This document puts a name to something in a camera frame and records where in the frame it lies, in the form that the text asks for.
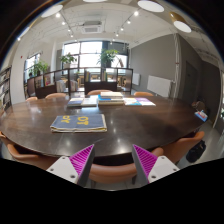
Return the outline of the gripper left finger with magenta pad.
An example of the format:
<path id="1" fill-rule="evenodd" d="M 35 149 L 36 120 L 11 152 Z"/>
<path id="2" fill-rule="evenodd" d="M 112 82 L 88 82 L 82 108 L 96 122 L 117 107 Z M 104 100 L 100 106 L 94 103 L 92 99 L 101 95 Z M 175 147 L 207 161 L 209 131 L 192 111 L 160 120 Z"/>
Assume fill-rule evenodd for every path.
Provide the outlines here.
<path id="1" fill-rule="evenodd" d="M 94 156 L 94 145 L 90 145 L 70 157 L 61 156 L 47 171 L 84 187 L 89 177 Z"/>

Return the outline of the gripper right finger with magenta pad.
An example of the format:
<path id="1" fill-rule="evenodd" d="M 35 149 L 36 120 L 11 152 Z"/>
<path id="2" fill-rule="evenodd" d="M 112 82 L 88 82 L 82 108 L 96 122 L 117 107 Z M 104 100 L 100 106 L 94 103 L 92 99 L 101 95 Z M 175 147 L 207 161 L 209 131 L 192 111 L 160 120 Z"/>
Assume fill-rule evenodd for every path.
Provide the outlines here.
<path id="1" fill-rule="evenodd" d="M 166 156 L 156 156 L 137 145 L 133 146 L 132 157 L 137 169 L 137 179 L 143 186 L 179 170 Z"/>

